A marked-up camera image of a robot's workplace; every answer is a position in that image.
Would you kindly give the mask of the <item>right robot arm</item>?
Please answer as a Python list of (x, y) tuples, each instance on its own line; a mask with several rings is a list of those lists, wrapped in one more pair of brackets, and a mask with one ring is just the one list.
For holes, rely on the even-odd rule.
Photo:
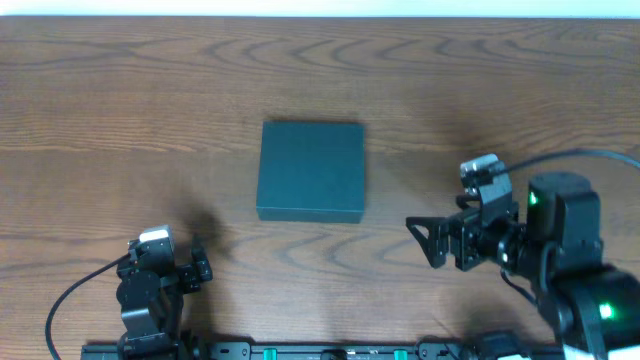
[(461, 271), (491, 261), (502, 276), (529, 281), (524, 297), (562, 344), (595, 359), (639, 348), (639, 281), (604, 262), (600, 198), (587, 178), (532, 177), (524, 222), (510, 191), (491, 201), (481, 194), (456, 201), (455, 215), (406, 220), (431, 267), (443, 266), (447, 255)]

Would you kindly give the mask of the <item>black gift box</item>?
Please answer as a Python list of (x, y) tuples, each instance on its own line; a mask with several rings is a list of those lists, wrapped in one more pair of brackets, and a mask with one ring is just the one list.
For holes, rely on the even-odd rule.
[(262, 221), (359, 223), (365, 211), (365, 128), (263, 124), (256, 211)]

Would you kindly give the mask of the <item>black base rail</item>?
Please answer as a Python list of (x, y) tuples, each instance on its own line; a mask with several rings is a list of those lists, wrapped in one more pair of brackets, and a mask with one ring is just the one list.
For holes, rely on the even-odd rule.
[(515, 343), (490, 350), (460, 343), (422, 342), (417, 345), (251, 345), (247, 342), (218, 342), (196, 350), (184, 348), (172, 353), (136, 354), (118, 345), (85, 345), (81, 360), (117, 359), (208, 359), (208, 360), (455, 360), (455, 359), (531, 359), (558, 360), (564, 351), (553, 346), (525, 346)]

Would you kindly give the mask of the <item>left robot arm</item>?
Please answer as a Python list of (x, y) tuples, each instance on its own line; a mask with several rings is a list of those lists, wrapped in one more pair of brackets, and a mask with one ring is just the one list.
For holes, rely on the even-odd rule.
[(189, 263), (178, 265), (170, 238), (129, 243), (117, 265), (116, 298), (126, 328), (118, 344), (121, 359), (207, 359), (207, 345), (181, 328), (184, 296), (213, 279), (206, 249), (195, 237)]

